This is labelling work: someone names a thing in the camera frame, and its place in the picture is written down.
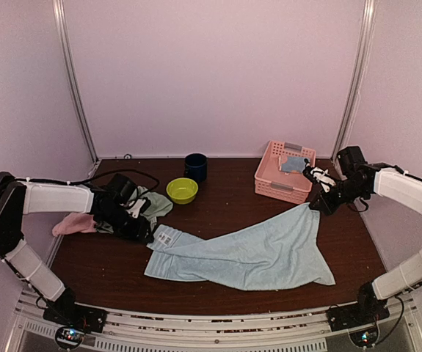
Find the patterned blue pastel towel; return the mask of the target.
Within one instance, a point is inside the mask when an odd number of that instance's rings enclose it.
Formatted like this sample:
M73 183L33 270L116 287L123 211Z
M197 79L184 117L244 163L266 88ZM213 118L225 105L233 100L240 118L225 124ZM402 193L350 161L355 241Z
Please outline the patterned blue pastel towel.
M280 155L278 160L278 169L284 173L302 174L306 169L311 171L311 159L303 156Z

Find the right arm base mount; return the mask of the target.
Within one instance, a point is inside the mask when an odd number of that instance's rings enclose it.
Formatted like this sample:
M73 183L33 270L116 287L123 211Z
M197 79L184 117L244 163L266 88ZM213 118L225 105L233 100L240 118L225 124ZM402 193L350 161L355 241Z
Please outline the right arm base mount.
M379 322L390 317L386 307L362 311L358 303L332 305L326 314L332 332L347 330L351 342L365 349L373 348L381 340Z

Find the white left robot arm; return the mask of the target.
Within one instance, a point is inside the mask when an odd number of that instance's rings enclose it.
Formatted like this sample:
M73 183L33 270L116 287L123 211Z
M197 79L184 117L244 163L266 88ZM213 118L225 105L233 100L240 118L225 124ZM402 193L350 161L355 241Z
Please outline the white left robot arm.
M70 182L0 172L0 260L66 326L81 320L75 293L28 243L23 232L26 220L55 214L90 215L107 223L118 238L152 243L152 226L145 217L150 202L139 195L129 172L109 172L110 180L103 186L95 185L92 179Z

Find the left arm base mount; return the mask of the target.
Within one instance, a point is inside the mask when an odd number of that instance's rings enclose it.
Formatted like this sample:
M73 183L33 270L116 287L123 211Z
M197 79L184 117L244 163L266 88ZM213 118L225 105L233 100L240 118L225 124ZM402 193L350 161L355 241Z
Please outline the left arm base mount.
M70 319L55 313L52 308L45 309L43 319L58 323L54 333L55 343L65 351L76 349L90 333L101 333L106 323L107 312L104 309L75 305Z

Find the light blue towel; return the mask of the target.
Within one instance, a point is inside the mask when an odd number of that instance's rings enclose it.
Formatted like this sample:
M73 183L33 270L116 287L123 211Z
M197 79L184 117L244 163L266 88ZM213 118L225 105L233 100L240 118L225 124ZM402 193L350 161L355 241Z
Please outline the light blue towel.
M335 278L317 247L320 213L307 203L242 230L204 240L158 226L145 276L209 281L244 291L287 290Z

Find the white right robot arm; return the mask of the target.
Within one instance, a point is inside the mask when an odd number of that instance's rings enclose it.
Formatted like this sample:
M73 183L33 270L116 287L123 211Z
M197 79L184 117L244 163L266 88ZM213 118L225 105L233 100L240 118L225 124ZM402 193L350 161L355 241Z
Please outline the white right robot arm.
M327 310L333 331L370 325L388 318L387 303L422 286L422 178L400 166L364 159L358 146L345 147L336 155L342 177L305 164L304 176L321 187L310 208L332 215L342 205L366 205L372 199L380 210L363 214L377 244L415 244L419 248L391 249L389 269L362 285L356 302Z

